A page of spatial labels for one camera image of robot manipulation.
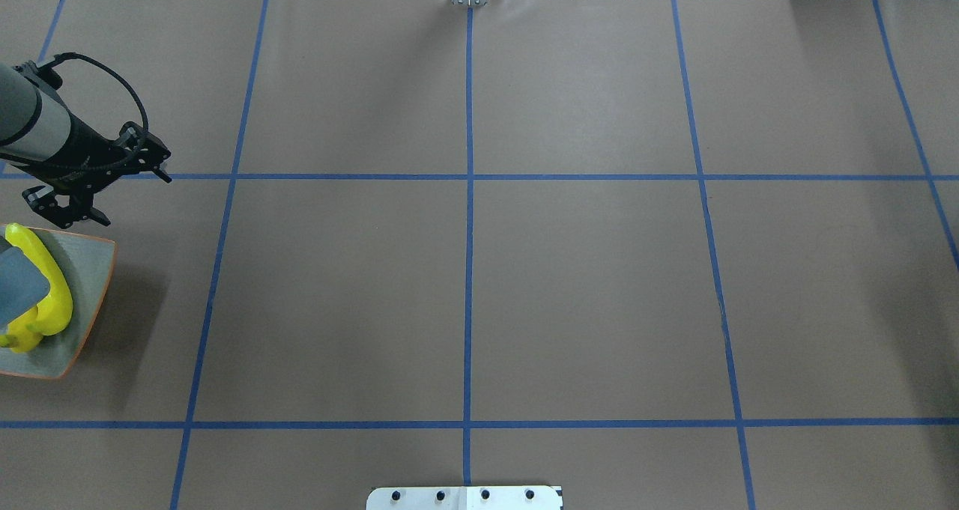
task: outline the blue object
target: blue object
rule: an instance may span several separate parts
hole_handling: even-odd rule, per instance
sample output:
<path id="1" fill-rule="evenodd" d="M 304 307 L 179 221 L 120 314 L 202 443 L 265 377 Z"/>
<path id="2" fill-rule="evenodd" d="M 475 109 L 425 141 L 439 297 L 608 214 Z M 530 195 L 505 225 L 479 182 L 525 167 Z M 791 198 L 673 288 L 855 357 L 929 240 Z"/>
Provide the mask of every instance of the blue object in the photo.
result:
<path id="1" fill-rule="evenodd" d="M 0 327 L 17 319 L 50 293 L 50 282 L 20 248 L 0 238 Z"/>

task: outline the robotic arm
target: robotic arm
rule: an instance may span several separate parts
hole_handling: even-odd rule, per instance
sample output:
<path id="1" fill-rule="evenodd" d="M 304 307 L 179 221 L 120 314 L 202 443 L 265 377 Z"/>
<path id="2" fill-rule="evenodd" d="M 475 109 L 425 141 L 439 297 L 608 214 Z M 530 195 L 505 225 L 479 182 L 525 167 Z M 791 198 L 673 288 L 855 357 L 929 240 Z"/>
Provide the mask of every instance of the robotic arm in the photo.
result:
<path id="1" fill-rule="evenodd" d="M 85 61 L 119 81 L 143 125 L 127 122 L 110 141 L 81 121 L 57 94 L 63 80 L 54 67 L 68 60 Z M 147 113 L 133 88 L 99 61 L 61 53 L 40 65 L 0 65 L 0 160 L 44 182 L 22 195 L 35 213 L 59 228 L 87 219 L 109 225 L 106 214 L 93 207 L 93 196 L 124 175 L 144 171 L 171 182 L 163 169 L 168 158 L 170 151 L 148 131 Z M 68 203 L 59 204 L 58 195 Z"/>

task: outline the cable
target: cable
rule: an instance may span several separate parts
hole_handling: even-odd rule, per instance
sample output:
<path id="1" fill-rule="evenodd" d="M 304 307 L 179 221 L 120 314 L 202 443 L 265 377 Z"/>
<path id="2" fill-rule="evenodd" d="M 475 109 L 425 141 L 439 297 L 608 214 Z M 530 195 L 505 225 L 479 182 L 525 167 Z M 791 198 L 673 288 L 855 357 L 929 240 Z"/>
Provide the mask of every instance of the cable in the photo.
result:
<path id="1" fill-rule="evenodd" d="M 144 144 L 146 144 L 147 133 L 148 131 L 150 131 L 150 121 L 147 120 L 147 110 L 143 107 L 143 103 L 142 101 L 140 101 L 140 97 L 137 96 L 136 91 L 133 90 L 133 87 L 130 86 L 130 83 L 127 83 L 127 80 L 124 79 L 123 76 L 120 76 L 119 73 L 116 73 L 115 70 L 111 69 L 111 67 L 109 66 L 106 66 L 104 63 L 96 59 L 93 59 L 92 57 L 83 55 L 82 53 L 76 53 L 76 52 L 59 53 L 57 55 L 54 55 L 54 60 L 48 63 L 45 67 L 55 67 L 55 66 L 61 65 L 65 61 L 71 61 L 71 60 L 83 61 L 95 67 L 99 67 L 100 70 L 103 70 L 103 72 L 110 74 L 110 76 L 112 76 L 113 79 L 116 79 L 117 81 L 119 81 L 120 84 L 124 86 L 124 89 L 127 89 L 127 93 L 130 93 L 130 96 L 133 97 L 133 101 L 134 103 L 136 103 L 136 108 L 140 111 L 140 120 L 143 121 L 143 130 L 140 131 L 139 137 L 137 138 L 137 141 L 136 141 L 136 145 L 134 146 L 133 149 L 131 149 L 130 154 L 128 154 L 127 157 L 123 158 L 122 160 L 118 160 L 116 162 L 113 162 L 112 164 L 106 164 L 104 166 L 66 166 L 62 164 L 49 164 L 48 162 L 30 160 L 29 158 L 21 158 L 19 156 L 13 156 L 6 153 L 0 153 L 0 158 L 3 158 L 4 160 L 10 161 L 10 162 L 14 162 L 15 164 L 21 164 L 25 166 L 41 166 L 41 168 L 65 169 L 67 171 L 80 171 L 80 172 L 106 171 L 110 169 L 122 168 L 122 166 L 130 164 L 130 162 L 132 162 L 136 158 L 136 153 L 140 151 L 141 148 L 143 148 Z"/>

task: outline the banana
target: banana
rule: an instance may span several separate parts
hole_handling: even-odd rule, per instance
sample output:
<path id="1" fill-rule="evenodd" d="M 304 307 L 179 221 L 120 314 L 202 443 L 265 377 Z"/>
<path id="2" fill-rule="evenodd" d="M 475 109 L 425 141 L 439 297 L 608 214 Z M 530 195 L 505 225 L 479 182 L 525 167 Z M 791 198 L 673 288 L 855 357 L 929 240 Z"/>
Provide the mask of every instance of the banana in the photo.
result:
<path id="1" fill-rule="evenodd" d="M 33 350 L 43 339 L 43 335 L 27 330 L 28 323 L 37 319 L 37 307 L 28 309 L 23 315 L 13 319 L 7 325 L 6 335 L 0 336 L 0 347 L 9 347 L 14 353 L 27 353 Z"/>
<path id="2" fill-rule="evenodd" d="M 26 324 L 27 330 L 52 336 L 61 332 L 73 317 L 73 298 L 57 261 L 50 255 L 37 234 L 17 223 L 7 224 L 4 232 L 7 242 L 23 250 L 24 255 L 37 265 L 50 282 L 50 293 L 37 303 L 37 318 Z"/>

